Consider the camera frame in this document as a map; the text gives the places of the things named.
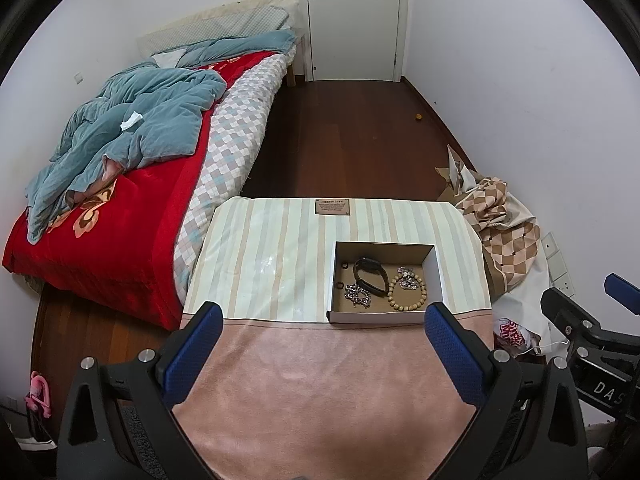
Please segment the pillow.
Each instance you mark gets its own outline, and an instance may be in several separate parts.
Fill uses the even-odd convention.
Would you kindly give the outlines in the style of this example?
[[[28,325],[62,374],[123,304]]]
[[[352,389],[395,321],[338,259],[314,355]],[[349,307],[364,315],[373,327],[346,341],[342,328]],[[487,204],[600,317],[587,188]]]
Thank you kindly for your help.
[[[174,21],[137,39],[145,58],[209,39],[253,37],[293,28],[298,0],[238,0]]]

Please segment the brown label patch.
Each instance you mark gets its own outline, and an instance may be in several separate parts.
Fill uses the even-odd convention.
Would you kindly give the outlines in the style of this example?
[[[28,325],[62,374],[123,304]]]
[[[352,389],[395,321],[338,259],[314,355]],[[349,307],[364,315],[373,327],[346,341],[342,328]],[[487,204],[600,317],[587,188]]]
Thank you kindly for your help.
[[[317,198],[314,202],[314,213],[319,216],[349,216],[350,200],[348,198]]]

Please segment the cardboard scraps on floor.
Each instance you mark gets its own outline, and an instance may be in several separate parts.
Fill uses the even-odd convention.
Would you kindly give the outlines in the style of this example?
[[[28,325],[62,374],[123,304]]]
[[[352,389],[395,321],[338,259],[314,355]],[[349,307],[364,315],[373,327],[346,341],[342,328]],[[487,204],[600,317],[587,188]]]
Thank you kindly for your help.
[[[441,176],[446,183],[437,200],[457,205],[483,180],[483,176],[466,166],[463,159],[450,145],[447,146],[447,154],[448,166],[435,169],[436,174]]]

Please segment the checkered bed sheet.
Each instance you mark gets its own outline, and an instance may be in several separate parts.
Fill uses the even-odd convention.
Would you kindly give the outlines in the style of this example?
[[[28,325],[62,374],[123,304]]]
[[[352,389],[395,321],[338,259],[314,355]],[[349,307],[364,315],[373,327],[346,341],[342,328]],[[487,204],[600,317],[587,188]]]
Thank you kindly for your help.
[[[242,191],[264,140],[274,97],[295,55],[296,47],[290,47],[259,61],[239,76],[213,110],[204,160],[175,244],[180,302],[186,301],[215,210]]]

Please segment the red white patterned bag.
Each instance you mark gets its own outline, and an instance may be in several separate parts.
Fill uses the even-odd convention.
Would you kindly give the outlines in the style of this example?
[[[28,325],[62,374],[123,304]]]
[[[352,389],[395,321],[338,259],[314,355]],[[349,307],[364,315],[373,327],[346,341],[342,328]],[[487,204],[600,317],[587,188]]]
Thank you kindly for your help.
[[[533,347],[532,334],[508,318],[494,321],[494,334],[500,346],[511,354],[523,354]]]

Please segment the white wall sockets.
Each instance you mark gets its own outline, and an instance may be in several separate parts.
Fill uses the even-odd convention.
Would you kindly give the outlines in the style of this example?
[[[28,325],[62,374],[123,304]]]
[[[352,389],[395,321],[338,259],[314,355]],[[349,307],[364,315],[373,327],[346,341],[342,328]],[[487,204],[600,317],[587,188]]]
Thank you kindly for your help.
[[[544,234],[541,239],[541,244],[547,259],[552,286],[559,289],[565,296],[570,298],[574,297],[576,290],[570,278],[570,272],[568,272],[568,267],[560,246],[556,242],[553,233],[548,232]]]

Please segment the black watch band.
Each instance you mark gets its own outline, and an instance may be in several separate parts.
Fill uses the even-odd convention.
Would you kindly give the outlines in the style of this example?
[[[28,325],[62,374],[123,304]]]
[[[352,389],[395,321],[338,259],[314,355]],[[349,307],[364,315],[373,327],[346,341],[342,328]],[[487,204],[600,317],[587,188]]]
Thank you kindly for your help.
[[[375,297],[385,297],[390,292],[388,274],[378,260],[361,257],[352,266],[356,285]]]

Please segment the blue-grey blanket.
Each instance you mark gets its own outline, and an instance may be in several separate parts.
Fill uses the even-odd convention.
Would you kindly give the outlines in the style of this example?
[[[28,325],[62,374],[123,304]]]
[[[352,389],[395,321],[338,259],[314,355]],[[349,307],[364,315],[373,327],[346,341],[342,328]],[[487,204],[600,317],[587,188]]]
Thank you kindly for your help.
[[[47,166],[27,185],[29,244],[37,244],[78,195],[105,177],[109,164],[130,171],[194,154],[204,113],[229,87],[209,64],[286,53],[295,44],[291,29],[206,39],[171,50],[169,66],[149,58],[108,78],[97,96],[73,112]]]

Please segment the pink slipper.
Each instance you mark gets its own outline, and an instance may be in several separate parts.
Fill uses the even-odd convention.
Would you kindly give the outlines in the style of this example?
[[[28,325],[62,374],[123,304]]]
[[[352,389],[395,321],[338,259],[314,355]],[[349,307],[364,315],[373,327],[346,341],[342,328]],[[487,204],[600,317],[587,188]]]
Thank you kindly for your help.
[[[24,401],[29,411],[40,413],[45,419],[51,417],[49,384],[46,378],[35,370],[30,374],[29,392]]]

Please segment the checkered brown cloth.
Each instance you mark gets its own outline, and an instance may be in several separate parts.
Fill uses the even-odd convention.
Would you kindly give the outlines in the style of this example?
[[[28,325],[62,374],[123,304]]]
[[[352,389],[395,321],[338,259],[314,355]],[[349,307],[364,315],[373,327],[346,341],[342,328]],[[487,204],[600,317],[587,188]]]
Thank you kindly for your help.
[[[495,177],[458,195],[454,206],[480,239],[491,298],[520,286],[538,255],[536,217]]]

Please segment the white door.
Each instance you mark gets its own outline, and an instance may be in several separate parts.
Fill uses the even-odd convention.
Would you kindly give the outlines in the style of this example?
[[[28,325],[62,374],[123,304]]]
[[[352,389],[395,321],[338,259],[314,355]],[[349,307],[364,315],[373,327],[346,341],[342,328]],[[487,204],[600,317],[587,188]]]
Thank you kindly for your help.
[[[409,0],[299,0],[310,81],[400,81]]]

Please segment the white cardboard box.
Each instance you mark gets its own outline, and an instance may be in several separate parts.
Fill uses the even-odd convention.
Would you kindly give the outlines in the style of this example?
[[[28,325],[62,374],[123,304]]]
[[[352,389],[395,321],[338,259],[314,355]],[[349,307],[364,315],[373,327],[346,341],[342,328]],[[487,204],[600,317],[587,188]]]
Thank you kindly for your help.
[[[420,324],[444,292],[431,244],[337,242],[326,316],[332,324]]]

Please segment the red bed cover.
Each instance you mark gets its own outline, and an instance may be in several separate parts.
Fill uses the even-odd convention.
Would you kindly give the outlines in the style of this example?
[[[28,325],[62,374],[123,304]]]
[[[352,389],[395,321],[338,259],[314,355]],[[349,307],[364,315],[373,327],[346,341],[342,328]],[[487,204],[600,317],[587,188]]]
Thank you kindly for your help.
[[[244,54],[209,69],[231,86],[273,53]],[[175,244],[204,160],[214,108],[203,117],[193,155],[121,174],[54,220],[37,244],[29,244],[26,219],[18,218],[3,252],[6,270],[165,330],[177,328],[184,302],[175,289]]]

